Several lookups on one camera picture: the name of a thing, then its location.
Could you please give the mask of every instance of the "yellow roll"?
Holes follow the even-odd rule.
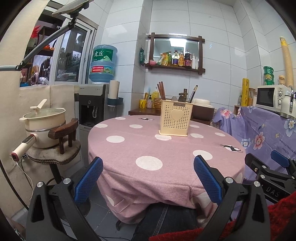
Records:
[[[286,86],[292,86],[294,88],[294,76],[293,76],[293,66],[289,47],[284,37],[279,37],[281,41],[281,49],[283,51],[283,58],[285,62],[286,69]]]
[[[249,100],[249,79],[242,79],[242,102],[241,106],[248,106]]]

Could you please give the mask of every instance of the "polka dot tablecloth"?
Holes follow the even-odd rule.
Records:
[[[245,150],[227,133],[190,121],[187,137],[159,135],[160,116],[125,116],[97,124],[89,133],[89,161],[103,159],[97,181],[110,210],[122,222],[137,223],[151,204],[163,202],[215,211],[194,169],[202,155],[223,176],[242,182]]]

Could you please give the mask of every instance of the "electric kettle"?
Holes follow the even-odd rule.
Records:
[[[292,86],[291,88],[291,95],[285,95],[283,101],[281,103],[281,113],[280,116],[296,120],[296,99],[295,99],[295,92]]]

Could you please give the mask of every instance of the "glass lid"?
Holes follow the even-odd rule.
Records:
[[[39,113],[36,114],[36,111],[32,111],[24,115],[25,118],[40,118],[50,115],[56,115],[59,113],[63,113],[65,110],[63,109],[55,109],[55,108],[47,108],[47,109],[40,109]]]

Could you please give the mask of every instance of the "white charging cable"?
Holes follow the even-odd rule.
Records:
[[[31,183],[32,183],[32,187],[33,187],[33,182],[32,182],[32,179],[29,177],[29,175],[27,173],[25,173],[22,168],[19,166],[19,164],[17,163],[17,166],[21,169],[21,171],[31,180]]]

